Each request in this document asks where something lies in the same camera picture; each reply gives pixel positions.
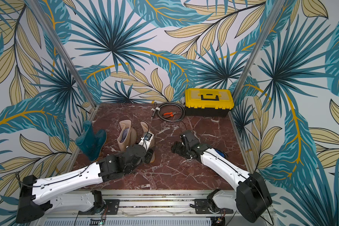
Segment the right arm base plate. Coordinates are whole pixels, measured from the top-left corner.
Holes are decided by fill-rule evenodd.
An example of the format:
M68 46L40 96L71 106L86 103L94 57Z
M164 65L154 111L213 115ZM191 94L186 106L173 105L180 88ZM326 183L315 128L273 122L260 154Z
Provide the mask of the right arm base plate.
M196 214L234 213L235 211L233 200L226 198L195 199L190 207L195 209Z

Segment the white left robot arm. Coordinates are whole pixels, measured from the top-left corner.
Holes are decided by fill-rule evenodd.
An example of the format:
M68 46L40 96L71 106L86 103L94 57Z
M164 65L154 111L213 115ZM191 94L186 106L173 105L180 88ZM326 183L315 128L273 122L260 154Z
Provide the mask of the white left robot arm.
M16 223L30 223L48 211L65 207L60 198L73 190L121 179L131 174L140 164L149 164L154 151L135 144L119 154L105 158L87 167L69 173L38 179L34 175L19 180L21 184Z

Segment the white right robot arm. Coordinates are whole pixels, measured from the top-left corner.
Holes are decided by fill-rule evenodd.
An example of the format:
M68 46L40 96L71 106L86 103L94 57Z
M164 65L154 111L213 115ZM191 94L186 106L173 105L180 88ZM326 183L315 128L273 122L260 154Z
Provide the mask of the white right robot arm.
M229 160L226 155L212 146L201 143L190 130L180 135L171 152L187 160L196 160L212 169L221 176L235 191L215 189L211 192L204 204L195 204L210 213L220 213L224 210L233 210L240 213L248 222L255 223L263 213L268 211L273 201L264 178L257 172L250 173L243 170Z

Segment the beige rubber boot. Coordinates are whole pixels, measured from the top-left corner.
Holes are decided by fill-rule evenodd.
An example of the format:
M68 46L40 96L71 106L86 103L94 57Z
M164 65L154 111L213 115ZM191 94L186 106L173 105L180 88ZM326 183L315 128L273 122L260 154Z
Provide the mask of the beige rubber boot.
M149 125L147 122L142 121L140 123L143 129L143 135L139 142L139 145L143 146L146 149L146 163L153 163L155 160L154 153L154 133L150 131Z
M119 122L121 132L117 138L119 149L123 152L127 147L135 144L137 140L137 132L132 126L131 120L123 120Z

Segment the teal rubber boot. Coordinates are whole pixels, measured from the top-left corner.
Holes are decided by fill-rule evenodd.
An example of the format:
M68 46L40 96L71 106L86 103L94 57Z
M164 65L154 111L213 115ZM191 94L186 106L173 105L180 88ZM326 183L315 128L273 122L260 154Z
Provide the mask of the teal rubber boot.
M106 143L107 133L105 130L99 130L95 134L91 121L84 121L83 129L83 134L75 140L75 144L93 162L98 159L101 149Z

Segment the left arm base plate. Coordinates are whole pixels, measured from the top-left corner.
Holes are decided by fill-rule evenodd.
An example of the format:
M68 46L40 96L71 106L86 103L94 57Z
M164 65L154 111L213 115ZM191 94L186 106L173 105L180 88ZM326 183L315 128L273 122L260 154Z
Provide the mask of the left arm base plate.
M93 207L91 210L82 212L79 211L79 215L90 215L90 216L99 216L99 215L117 215L119 209L120 200L119 199L107 199L104 200L103 207Z

